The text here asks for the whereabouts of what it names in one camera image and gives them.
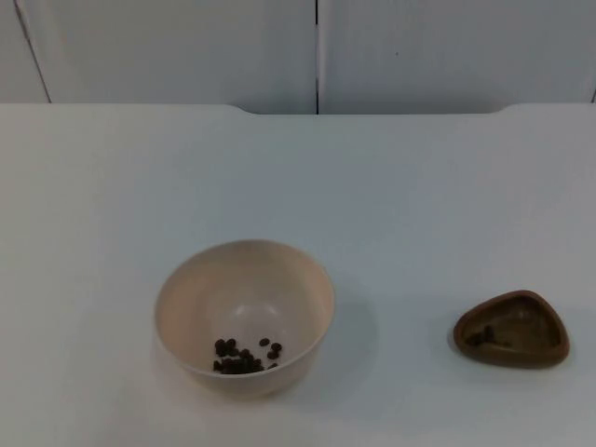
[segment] white wall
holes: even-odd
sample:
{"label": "white wall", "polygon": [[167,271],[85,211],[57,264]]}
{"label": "white wall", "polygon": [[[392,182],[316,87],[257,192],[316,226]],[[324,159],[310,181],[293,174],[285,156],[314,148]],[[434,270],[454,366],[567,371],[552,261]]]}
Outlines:
{"label": "white wall", "polygon": [[596,1],[319,0],[322,113],[589,102]]}
{"label": "white wall", "polygon": [[0,0],[0,102],[47,102],[12,0]]}
{"label": "white wall", "polygon": [[21,0],[53,102],[313,113],[314,0]]}

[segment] ceramic bowl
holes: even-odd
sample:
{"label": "ceramic bowl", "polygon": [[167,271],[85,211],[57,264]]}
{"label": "ceramic bowl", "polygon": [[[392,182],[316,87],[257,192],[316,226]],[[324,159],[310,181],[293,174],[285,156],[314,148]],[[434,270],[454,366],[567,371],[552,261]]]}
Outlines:
{"label": "ceramic bowl", "polygon": [[[305,375],[330,327],[334,295],[323,267],[306,253],[267,240],[230,242],[193,256],[164,284],[156,302],[161,345],[207,388],[246,398]],[[262,338],[280,343],[269,360]],[[265,368],[248,374],[213,371],[218,339],[237,340]]]}

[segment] white cabinet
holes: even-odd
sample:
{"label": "white cabinet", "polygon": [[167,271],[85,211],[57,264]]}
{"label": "white cabinet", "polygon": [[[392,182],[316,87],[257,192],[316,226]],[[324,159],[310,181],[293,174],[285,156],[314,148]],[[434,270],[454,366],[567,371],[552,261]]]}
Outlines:
{"label": "white cabinet", "polygon": [[53,102],[314,113],[314,0],[21,0]]}
{"label": "white cabinet", "polygon": [[47,102],[12,0],[0,0],[0,102]]}
{"label": "white cabinet", "polygon": [[318,0],[322,113],[589,102],[594,0]]}

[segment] dark brown bean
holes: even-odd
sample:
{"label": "dark brown bean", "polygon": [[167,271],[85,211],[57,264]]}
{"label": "dark brown bean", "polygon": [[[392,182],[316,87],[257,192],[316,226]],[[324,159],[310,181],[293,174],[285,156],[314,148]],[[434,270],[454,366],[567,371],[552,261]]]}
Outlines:
{"label": "dark brown bean", "polygon": [[219,357],[224,357],[225,354],[227,354],[227,345],[225,344],[224,340],[219,339],[217,342],[215,342],[215,354],[217,354]]}

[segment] coffee bean in dish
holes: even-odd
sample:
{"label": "coffee bean in dish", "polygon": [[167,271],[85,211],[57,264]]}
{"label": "coffee bean in dish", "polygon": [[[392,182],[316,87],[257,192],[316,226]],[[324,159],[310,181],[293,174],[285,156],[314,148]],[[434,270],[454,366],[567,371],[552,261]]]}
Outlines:
{"label": "coffee bean in dish", "polygon": [[[259,346],[267,346],[271,342],[268,338],[262,338]],[[215,354],[222,360],[213,361],[213,370],[221,374],[249,374],[264,371],[263,361],[256,359],[247,348],[237,347],[238,343],[234,338],[227,341],[219,339],[215,342]],[[282,346],[279,343],[273,343],[271,350],[266,354],[270,360],[277,359]],[[267,370],[276,368],[277,363],[271,363]]]}

